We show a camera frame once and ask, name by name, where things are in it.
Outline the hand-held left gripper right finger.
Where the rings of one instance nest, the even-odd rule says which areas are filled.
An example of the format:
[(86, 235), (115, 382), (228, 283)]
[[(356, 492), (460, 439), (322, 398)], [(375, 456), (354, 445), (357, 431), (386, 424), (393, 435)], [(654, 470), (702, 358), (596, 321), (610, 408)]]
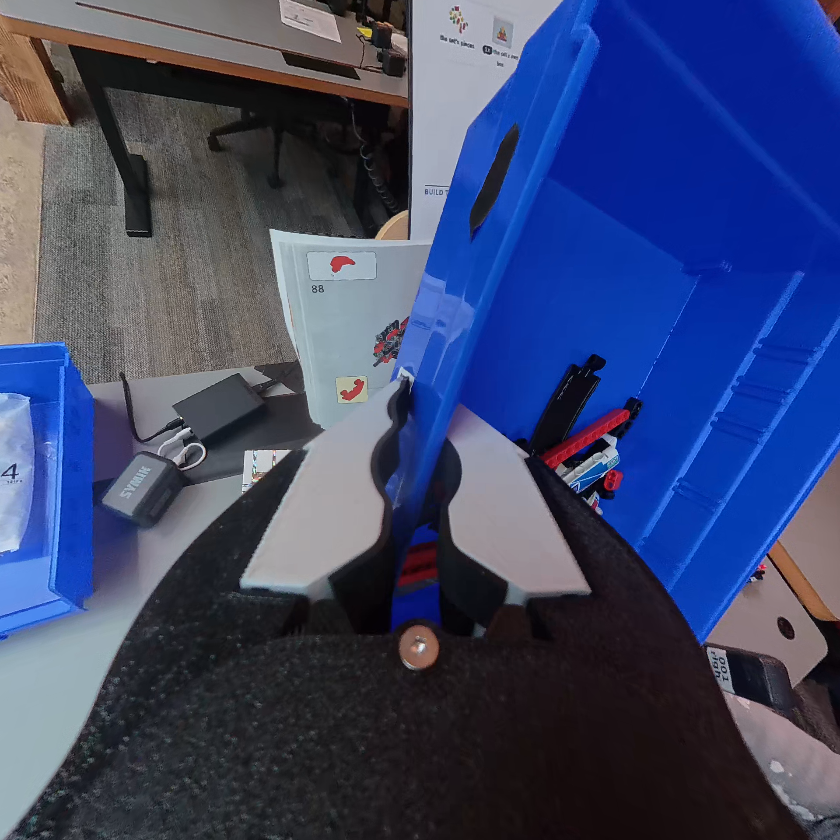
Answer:
[(441, 452), (441, 591), (459, 610), (592, 591), (525, 454), (464, 406)]

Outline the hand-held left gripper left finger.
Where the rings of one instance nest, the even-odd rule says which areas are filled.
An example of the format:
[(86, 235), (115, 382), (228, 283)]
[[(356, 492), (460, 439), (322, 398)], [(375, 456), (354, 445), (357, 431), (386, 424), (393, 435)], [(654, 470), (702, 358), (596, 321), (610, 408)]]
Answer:
[(393, 380), (315, 437), (254, 551), (239, 588), (311, 601), (336, 596), (333, 580), (390, 526), (375, 456), (398, 434), (412, 380)]

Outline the large blue plastic bin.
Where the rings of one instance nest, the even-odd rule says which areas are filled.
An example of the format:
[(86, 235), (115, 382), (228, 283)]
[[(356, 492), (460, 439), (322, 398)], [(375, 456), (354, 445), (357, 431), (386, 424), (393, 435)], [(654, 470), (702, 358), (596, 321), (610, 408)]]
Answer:
[(606, 519), (701, 642), (838, 452), (838, 33), (818, 2), (562, 2), (469, 127), (397, 363), (402, 530), (458, 404), (512, 440), (596, 354)]

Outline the grey desk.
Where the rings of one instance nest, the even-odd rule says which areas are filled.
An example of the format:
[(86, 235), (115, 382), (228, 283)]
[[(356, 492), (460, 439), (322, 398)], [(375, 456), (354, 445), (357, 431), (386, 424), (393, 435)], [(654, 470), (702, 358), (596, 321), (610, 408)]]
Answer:
[(538, 458), (587, 596), (393, 629), (386, 488), (335, 597), (241, 591), (302, 450), (226, 509), (189, 489), (143, 560), (107, 526), (92, 617), (2, 651), (2, 838), (810, 838), (663, 585)]

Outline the small printed card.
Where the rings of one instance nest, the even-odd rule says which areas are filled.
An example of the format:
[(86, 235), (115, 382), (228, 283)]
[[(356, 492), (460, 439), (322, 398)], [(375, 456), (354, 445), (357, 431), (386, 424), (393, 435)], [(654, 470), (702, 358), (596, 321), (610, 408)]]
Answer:
[(265, 474), (290, 454), (289, 449), (247, 449), (244, 452), (241, 492), (244, 495)]

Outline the white printed toy piece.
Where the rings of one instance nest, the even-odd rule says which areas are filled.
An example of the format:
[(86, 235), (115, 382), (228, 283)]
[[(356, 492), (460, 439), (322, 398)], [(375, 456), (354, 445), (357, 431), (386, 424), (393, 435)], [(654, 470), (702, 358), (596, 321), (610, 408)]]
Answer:
[(555, 472), (574, 493), (580, 495), (617, 467), (619, 462), (617, 449), (609, 446), (575, 467), (560, 465)]

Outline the bleached printed sweatshirt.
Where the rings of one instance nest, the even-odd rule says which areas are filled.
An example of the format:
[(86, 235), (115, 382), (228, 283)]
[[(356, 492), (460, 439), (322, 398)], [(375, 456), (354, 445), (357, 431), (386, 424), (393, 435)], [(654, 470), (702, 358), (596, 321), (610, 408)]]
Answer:
[(839, 755), (768, 707), (722, 691), (753, 758), (810, 838), (839, 838)]

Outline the red toy beam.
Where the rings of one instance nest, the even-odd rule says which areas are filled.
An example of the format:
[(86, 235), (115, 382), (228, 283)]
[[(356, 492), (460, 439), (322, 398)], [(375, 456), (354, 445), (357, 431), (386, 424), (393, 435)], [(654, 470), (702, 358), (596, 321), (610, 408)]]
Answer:
[(626, 408), (614, 409), (594, 423), (583, 428), (579, 433), (568, 437), (562, 443), (551, 447), (539, 456), (550, 468), (556, 469), (566, 460), (592, 446), (596, 440), (611, 433), (630, 419), (631, 412)]

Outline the wood-edged grey table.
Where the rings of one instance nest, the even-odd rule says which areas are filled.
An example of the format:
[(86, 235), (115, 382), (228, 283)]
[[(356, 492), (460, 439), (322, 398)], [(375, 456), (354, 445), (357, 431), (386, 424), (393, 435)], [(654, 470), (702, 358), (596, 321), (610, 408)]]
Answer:
[(817, 620), (839, 620), (839, 460), (814, 486), (770, 558)]
[(372, 191), (390, 215), (397, 199), (375, 162), (394, 109), (410, 108), (408, 69), (384, 73), (376, 47), (351, 12), (299, 2), (310, 25), (280, 2), (2, 2), (12, 35), (67, 46), (122, 184), (124, 230), (153, 234), (150, 169), (129, 152), (108, 91), (127, 91), (238, 109), (236, 125), (209, 134), (211, 151), (238, 130), (267, 127), (274, 137), (269, 183), (280, 186), (284, 133), (300, 124), (347, 125), (359, 157), (353, 207), (370, 234)]

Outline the black long toy piece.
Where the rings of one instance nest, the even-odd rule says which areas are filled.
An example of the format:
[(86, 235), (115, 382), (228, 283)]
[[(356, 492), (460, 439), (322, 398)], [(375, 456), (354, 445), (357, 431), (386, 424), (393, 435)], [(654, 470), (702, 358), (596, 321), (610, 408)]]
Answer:
[(549, 399), (528, 442), (530, 455), (542, 456), (564, 442), (601, 379), (606, 360), (592, 354), (583, 365), (571, 364)]

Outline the small blue plastic bin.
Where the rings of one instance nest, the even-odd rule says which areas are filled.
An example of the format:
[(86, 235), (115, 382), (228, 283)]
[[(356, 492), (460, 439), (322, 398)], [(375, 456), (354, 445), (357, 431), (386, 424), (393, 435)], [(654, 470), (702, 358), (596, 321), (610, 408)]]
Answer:
[(29, 399), (34, 482), (26, 531), (2, 553), (1, 638), (85, 610), (93, 593), (95, 401), (63, 343), (3, 345), (2, 393)]

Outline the black office chair base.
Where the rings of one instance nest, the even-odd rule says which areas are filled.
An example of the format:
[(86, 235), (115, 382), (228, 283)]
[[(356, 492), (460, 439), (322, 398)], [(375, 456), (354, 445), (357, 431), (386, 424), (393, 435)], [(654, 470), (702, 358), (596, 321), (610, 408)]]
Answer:
[(285, 131), (286, 122), (280, 110), (241, 108), (236, 119), (209, 130), (206, 146), (211, 152), (220, 153), (224, 150), (224, 140), (247, 137), (239, 144), (242, 150), (269, 152), (266, 181), (271, 189), (277, 191), (285, 185), (280, 175), (280, 151)]

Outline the white instruction poster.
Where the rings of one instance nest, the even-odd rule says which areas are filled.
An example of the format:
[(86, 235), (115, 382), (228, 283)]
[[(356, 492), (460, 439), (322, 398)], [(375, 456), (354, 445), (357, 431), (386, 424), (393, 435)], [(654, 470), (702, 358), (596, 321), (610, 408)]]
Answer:
[(470, 124), (559, 1), (413, 1), (408, 233), (431, 240)]

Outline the white paper note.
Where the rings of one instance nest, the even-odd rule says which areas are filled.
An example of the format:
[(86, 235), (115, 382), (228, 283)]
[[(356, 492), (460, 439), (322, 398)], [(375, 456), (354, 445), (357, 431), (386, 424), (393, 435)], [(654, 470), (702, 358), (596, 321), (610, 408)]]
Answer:
[(341, 42), (338, 19), (331, 11), (298, 1), (279, 1), (279, 10), (283, 25), (333, 43)]

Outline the wooden post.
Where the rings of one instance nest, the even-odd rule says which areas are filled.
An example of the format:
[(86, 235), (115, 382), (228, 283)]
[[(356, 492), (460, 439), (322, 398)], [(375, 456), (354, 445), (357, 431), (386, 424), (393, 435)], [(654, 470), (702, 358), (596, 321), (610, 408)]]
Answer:
[(12, 32), (1, 18), (1, 96), (17, 121), (72, 125), (62, 77), (38, 38)]

